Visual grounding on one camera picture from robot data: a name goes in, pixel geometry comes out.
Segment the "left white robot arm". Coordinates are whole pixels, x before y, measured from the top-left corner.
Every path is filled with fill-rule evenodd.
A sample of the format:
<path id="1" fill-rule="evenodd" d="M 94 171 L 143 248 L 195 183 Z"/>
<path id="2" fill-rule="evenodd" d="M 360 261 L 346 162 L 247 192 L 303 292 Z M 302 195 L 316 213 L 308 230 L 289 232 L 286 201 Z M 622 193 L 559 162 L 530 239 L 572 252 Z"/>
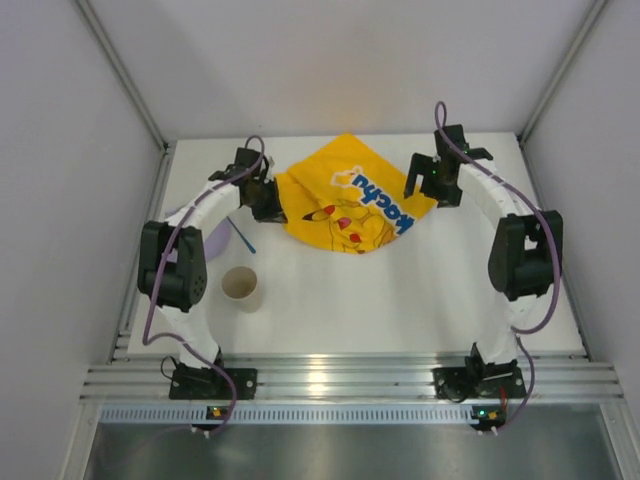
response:
<path id="1" fill-rule="evenodd" d="M 171 338 L 180 362 L 191 368 L 217 369 L 221 357 L 202 299 L 208 272 L 204 242 L 229 215 L 246 207 L 259 223 L 284 224 L 272 162 L 265 147 L 236 150 L 234 161 L 210 175 L 195 197 L 168 218 L 143 226 L 137 287 L 150 301 L 142 343 Z"/>

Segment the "blue plastic fork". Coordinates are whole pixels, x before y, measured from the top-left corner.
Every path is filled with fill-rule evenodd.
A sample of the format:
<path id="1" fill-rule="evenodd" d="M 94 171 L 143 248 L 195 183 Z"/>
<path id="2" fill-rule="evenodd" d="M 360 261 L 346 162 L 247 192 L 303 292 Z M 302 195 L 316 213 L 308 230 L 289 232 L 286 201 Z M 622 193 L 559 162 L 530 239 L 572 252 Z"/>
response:
<path id="1" fill-rule="evenodd" d="M 236 232 L 236 234 L 238 235 L 238 237 L 240 238 L 240 240 L 244 243 L 244 245 L 246 246 L 246 248 L 248 249 L 248 251 L 251 254 L 256 254 L 257 251 L 255 249 L 255 247 L 253 246 L 253 244 L 249 241 L 249 239 L 246 237 L 246 235 L 244 235 L 242 233 L 242 231 L 239 229 L 239 227 L 236 225 L 236 223 L 230 218 L 227 217 L 227 221 L 230 224 L 231 228 Z"/>

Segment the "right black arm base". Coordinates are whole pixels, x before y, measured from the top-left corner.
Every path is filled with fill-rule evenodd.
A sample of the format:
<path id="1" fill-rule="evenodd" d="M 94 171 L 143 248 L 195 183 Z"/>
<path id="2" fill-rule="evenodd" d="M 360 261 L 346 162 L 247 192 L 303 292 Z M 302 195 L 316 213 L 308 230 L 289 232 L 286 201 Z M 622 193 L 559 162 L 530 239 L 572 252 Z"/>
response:
<path id="1" fill-rule="evenodd" d="M 523 399 L 526 387 L 516 359 L 507 363 L 485 363 L 476 348 L 463 366 L 433 371 L 436 397 L 455 403 L 469 399 Z"/>

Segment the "beige paper cup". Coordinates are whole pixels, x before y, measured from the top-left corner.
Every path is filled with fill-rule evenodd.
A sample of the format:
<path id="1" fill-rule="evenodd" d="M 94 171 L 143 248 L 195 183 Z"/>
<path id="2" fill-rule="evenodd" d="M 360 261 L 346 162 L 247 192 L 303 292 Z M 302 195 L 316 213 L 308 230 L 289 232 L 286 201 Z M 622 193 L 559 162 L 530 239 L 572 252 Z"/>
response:
<path id="1" fill-rule="evenodd" d="M 221 291 L 228 301 L 244 313 L 255 313 L 262 304 L 258 275 L 246 266 L 228 270 L 221 279 Z"/>

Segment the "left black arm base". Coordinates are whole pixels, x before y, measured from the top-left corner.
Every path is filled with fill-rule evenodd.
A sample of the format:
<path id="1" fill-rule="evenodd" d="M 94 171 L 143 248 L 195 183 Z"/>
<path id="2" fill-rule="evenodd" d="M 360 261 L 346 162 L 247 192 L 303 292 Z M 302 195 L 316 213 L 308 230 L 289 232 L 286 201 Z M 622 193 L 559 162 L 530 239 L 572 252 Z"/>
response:
<path id="1" fill-rule="evenodd" d="M 231 400 L 229 382 L 210 368 L 194 368 L 171 357 L 174 370 L 169 377 L 161 364 L 161 374 L 170 379 L 168 397 L 171 400 Z M 221 360 L 216 365 L 232 380 L 237 400 L 253 400 L 258 385 L 258 370 L 254 368 L 226 368 Z"/>

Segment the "lilac plastic plate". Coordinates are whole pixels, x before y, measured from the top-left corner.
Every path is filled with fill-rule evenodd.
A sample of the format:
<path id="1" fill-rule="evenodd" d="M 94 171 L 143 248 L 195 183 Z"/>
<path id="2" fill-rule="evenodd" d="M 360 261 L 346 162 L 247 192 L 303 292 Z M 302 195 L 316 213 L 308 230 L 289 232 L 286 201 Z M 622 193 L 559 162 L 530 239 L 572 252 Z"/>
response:
<path id="1" fill-rule="evenodd" d="M 164 219 L 168 219 L 175 213 L 179 212 L 182 207 L 169 210 L 164 213 Z M 231 238 L 231 225 L 227 220 L 221 222 L 209 236 L 204 240 L 204 253 L 206 262 L 212 262 L 215 258 L 221 256 Z M 169 262 L 177 261 L 177 250 L 174 248 L 168 257 Z"/>

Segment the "yellow Pikachu placemat cloth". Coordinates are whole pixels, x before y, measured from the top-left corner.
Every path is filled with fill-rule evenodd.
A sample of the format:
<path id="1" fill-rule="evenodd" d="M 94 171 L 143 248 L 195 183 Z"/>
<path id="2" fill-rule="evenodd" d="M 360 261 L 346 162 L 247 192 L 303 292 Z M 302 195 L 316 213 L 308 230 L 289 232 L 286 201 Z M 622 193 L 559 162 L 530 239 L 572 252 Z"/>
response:
<path id="1" fill-rule="evenodd" d="M 342 134 L 275 176 L 285 231 L 314 248 L 379 249 L 436 206 L 404 196 L 406 175 L 352 134 Z"/>

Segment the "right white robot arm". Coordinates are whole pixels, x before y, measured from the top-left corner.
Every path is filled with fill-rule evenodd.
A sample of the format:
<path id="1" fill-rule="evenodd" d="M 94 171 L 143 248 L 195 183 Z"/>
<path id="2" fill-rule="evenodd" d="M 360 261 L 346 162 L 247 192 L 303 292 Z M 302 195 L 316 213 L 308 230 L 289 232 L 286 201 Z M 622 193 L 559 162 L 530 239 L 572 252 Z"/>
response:
<path id="1" fill-rule="evenodd" d="M 493 156 L 472 148 L 460 124 L 437 128 L 434 138 L 435 155 L 412 155 L 404 196 L 420 192 L 439 208 L 470 199 L 493 227 L 487 271 L 501 311 L 483 321 L 471 355 L 491 367 L 509 365 L 517 338 L 543 330 L 557 308 L 564 221 L 503 179 Z"/>

